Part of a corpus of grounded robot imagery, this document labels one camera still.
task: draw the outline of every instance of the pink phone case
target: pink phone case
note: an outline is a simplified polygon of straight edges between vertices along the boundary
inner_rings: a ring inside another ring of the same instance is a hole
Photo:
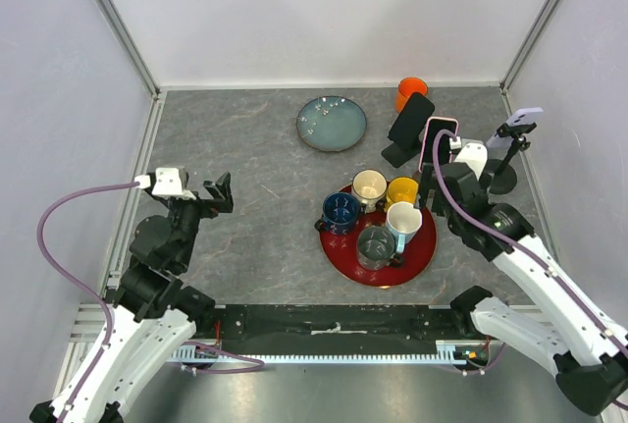
[[[455,123],[455,129],[453,130],[453,133],[455,135],[458,135],[458,121],[456,119],[453,119],[451,117],[429,118],[428,123],[425,126],[425,139],[423,140],[423,146],[421,147],[421,156],[419,157],[419,173],[423,173],[423,155],[425,154],[425,140],[428,138],[428,133],[430,132],[430,122],[432,122],[433,120],[448,121],[448,122]],[[447,163],[450,163],[452,159],[453,159],[453,155],[450,155],[449,159],[447,160]]]

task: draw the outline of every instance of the mug handle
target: mug handle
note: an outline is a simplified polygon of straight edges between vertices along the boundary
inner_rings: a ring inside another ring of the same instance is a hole
[[[319,232],[323,232],[325,230],[325,221],[323,220],[323,217],[314,223],[314,228]]]
[[[403,256],[401,256],[399,253],[395,253],[391,258],[389,266],[391,266],[392,268],[400,268],[401,266],[403,266],[404,262],[405,260],[403,259]]]
[[[396,241],[397,254],[401,254],[404,249],[405,249],[405,235],[399,235],[399,238]]]

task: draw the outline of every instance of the smartphone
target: smartphone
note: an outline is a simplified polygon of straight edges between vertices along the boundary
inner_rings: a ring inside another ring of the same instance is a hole
[[[425,128],[425,138],[423,139],[423,148],[421,149],[421,157],[419,158],[419,171],[423,172],[423,163],[432,163],[433,148],[436,135],[442,131],[448,130],[458,135],[458,121],[449,117],[431,117],[428,119],[428,125]],[[441,164],[451,161],[451,148],[449,146],[449,137],[444,136],[439,143],[439,161]]]
[[[506,123],[513,126],[527,126],[535,124],[543,116],[543,109],[540,107],[531,107],[529,109],[519,109],[513,115],[511,115]],[[487,148],[506,148],[512,143],[512,138],[509,136],[505,138],[499,137],[497,133],[494,133],[489,141],[486,142]]]
[[[389,140],[393,141],[403,151],[416,149],[414,156],[421,149],[419,134],[425,128],[432,114],[434,104],[423,94],[415,92],[410,96],[401,113],[392,124]]]

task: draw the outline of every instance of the mug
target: mug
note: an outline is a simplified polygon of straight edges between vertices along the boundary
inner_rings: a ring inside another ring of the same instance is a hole
[[[396,202],[410,202],[414,204],[419,194],[419,184],[412,178],[395,178],[389,184],[386,192],[386,206],[384,212],[388,212]]]
[[[393,234],[375,225],[360,232],[357,238],[357,260],[363,268],[371,271],[403,265],[403,258],[394,252]]]
[[[378,171],[360,171],[351,184],[351,194],[362,205],[365,214],[374,212],[382,206],[386,195],[386,178]]]
[[[386,228],[396,238],[396,252],[402,253],[423,225],[419,209],[405,201],[396,202],[386,214]]]
[[[327,230],[335,235],[346,235],[355,226],[359,212],[360,205],[351,194],[334,192],[323,202],[323,215],[314,228],[319,232]]]
[[[404,78],[399,83],[396,92],[396,101],[394,106],[396,108],[396,112],[401,112],[405,107],[405,104],[408,102],[408,99],[415,92],[419,92],[424,96],[428,95],[428,85],[422,80],[418,78]]]

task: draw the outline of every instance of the orange cup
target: orange cup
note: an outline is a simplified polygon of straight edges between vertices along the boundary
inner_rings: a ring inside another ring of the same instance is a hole
[[[422,79],[405,78],[399,83],[398,92],[396,94],[396,112],[401,112],[408,102],[409,97],[418,92],[424,96],[428,95],[428,85]]]

